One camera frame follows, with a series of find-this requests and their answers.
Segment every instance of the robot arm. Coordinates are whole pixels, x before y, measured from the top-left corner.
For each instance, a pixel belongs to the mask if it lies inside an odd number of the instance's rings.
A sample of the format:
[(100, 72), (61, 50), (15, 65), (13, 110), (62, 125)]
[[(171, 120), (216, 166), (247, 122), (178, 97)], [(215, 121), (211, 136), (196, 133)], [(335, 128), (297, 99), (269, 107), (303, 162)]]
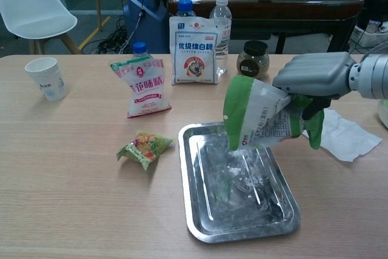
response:
[(388, 55), (369, 55), (361, 63), (347, 52), (312, 53), (294, 57), (273, 79), (273, 86), (313, 98), (304, 120), (329, 107), (352, 90), (363, 98), (388, 98)]

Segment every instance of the black jar lid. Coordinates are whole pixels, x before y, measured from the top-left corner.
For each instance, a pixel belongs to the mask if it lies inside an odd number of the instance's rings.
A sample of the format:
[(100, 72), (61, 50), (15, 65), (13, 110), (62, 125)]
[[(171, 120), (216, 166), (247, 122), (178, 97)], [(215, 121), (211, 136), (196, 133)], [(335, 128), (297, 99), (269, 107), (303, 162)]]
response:
[(268, 45), (261, 41), (247, 41), (244, 44), (244, 52), (251, 56), (263, 56), (267, 48)]

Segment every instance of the chair leg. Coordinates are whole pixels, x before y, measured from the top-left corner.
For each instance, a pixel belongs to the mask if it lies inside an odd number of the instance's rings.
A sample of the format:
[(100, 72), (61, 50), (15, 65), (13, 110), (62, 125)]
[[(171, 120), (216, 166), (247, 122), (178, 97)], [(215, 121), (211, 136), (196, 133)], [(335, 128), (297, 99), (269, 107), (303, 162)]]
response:
[(38, 52), (40, 55), (45, 55), (44, 53), (44, 39), (37, 39), (36, 42), (38, 43)]
[(70, 53), (72, 53), (74, 55), (80, 55), (81, 54), (81, 51), (78, 49), (78, 47), (72, 41), (72, 39), (69, 37), (68, 34), (64, 33), (63, 35), (60, 35), (59, 38), (65, 44), (65, 46), (68, 48)]
[(34, 39), (29, 39), (28, 44), (30, 47), (30, 55), (35, 55), (35, 40)]

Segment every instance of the white tissue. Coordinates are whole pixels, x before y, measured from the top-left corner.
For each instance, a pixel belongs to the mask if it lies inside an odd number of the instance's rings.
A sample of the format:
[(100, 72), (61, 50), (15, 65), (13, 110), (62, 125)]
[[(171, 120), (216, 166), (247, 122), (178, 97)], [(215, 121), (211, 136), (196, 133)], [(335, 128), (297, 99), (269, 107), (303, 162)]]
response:
[(344, 119), (335, 110), (325, 109), (321, 147), (327, 149), (337, 159), (353, 162), (376, 147), (381, 138), (368, 133), (353, 121)]

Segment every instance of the green and white bag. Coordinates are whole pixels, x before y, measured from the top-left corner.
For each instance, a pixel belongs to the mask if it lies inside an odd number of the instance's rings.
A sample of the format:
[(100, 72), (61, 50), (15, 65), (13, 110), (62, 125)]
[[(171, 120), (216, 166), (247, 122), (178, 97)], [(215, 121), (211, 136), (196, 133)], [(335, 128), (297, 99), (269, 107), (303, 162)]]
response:
[(290, 96), (270, 84), (236, 75), (224, 101), (224, 124), (229, 149), (271, 147), (285, 138), (296, 138), (307, 130), (312, 148), (321, 144), (323, 110), (304, 121), (303, 110), (312, 99)]

